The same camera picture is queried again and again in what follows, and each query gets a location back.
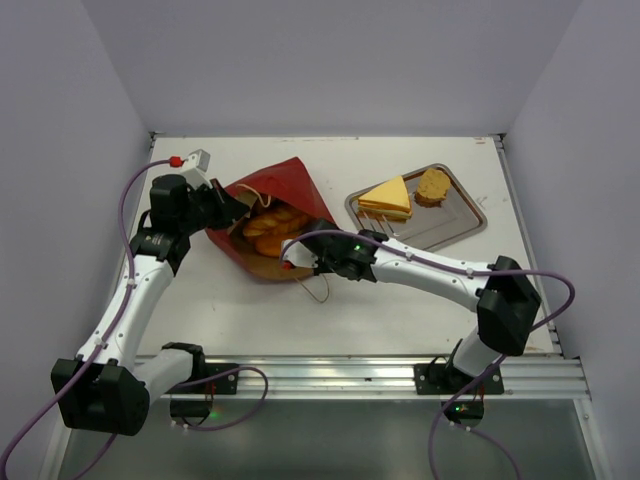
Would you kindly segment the orange fake bread loaf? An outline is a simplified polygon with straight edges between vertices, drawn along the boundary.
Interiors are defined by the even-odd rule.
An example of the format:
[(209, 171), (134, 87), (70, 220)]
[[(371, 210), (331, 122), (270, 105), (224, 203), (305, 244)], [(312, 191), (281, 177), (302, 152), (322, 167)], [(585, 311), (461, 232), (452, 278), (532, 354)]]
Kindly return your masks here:
[(284, 241), (289, 241), (300, 235), (300, 231), (281, 234), (264, 234), (254, 242), (255, 251), (265, 257), (278, 258)]

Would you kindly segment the braided fake bread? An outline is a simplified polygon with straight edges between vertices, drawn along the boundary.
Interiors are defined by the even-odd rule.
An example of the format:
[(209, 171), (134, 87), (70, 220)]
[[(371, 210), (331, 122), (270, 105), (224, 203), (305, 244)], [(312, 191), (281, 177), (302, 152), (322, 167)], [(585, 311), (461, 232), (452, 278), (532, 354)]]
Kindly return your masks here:
[(246, 238), (254, 239), (264, 234), (281, 234), (300, 230), (311, 217), (291, 205), (279, 205), (252, 217), (243, 227)]

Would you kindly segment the red brown paper bag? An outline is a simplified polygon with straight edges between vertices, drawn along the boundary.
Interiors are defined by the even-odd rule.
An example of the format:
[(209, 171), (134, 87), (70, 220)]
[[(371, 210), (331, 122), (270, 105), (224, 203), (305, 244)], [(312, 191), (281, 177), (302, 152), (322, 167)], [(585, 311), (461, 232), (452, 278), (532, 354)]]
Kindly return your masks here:
[(209, 240), (236, 265), (259, 280), (303, 281), (313, 276), (304, 267), (284, 267), (281, 245), (300, 235), (312, 222), (333, 219), (310, 173), (297, 157), (261, 168), (225, 191), (249, 208), (223, 230), (208, 229)]

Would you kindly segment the fake triangle sandwich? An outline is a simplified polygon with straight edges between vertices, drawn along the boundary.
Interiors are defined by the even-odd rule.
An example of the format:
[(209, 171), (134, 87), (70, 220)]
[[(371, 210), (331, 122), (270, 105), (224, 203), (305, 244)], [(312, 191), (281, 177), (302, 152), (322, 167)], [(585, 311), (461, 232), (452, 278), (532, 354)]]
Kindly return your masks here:
[(381, 215), (408, 219), (412, 216), (412, 204), (402, 176), (396, 176), (357, 199), (362, 211), (378, 212)]

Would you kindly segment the fake brown toast slice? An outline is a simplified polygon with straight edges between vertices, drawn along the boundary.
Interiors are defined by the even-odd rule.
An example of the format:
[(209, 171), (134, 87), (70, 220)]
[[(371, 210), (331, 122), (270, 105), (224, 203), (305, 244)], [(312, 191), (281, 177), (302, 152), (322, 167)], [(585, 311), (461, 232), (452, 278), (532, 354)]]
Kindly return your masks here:
[(414, 200), (423, 207), (437, 207), (446, 199), (451, 188), (451, 179), (442, 170), (427, 169), (421, 176)]

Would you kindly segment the metal tongs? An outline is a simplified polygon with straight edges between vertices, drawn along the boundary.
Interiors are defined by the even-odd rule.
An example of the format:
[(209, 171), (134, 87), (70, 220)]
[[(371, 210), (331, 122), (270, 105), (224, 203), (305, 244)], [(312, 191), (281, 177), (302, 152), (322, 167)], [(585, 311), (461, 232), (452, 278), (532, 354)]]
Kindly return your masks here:
[(356, 219), (360, 229), (366, 229), (388, 235), (385, 220), (374, 213), (357, 210)]

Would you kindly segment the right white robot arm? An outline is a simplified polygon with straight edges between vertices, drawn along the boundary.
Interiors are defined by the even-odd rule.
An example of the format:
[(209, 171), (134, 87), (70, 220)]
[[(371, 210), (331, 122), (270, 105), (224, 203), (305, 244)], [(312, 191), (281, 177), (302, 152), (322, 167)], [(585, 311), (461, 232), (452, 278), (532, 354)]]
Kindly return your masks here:
[(396, 284), (449, 300), (476, 316), (476, 326), (458, 342), (445, 369), (451, 389), (468, 392), (499, 358), (524, 354), (541, 297), (512, 258), (491, 262), (453, 259), (411, 247), (382, 232), (346, 232), (318, 220), (300, 237), (285, 241), (285, 262), (334, 273), (351, 281)]

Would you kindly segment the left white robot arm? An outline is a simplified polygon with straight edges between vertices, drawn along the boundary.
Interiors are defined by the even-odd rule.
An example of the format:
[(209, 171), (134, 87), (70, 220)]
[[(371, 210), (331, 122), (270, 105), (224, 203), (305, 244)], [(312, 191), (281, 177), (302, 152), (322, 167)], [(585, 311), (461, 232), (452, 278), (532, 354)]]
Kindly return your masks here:
[(126, 273), (93, 337), (72, 360), (59, 359), (51, 382), (66, 427), (134, 436), (150, 406), (180, 386), (208, 379), (199, 345), (169, 342), (142, 365), (136, 355), (152, 313), (201, 230), (226, 230), (249, 211), (215, 180), (192, 185), (182, 174), (155, 178), (150, 208), (129, 241)]

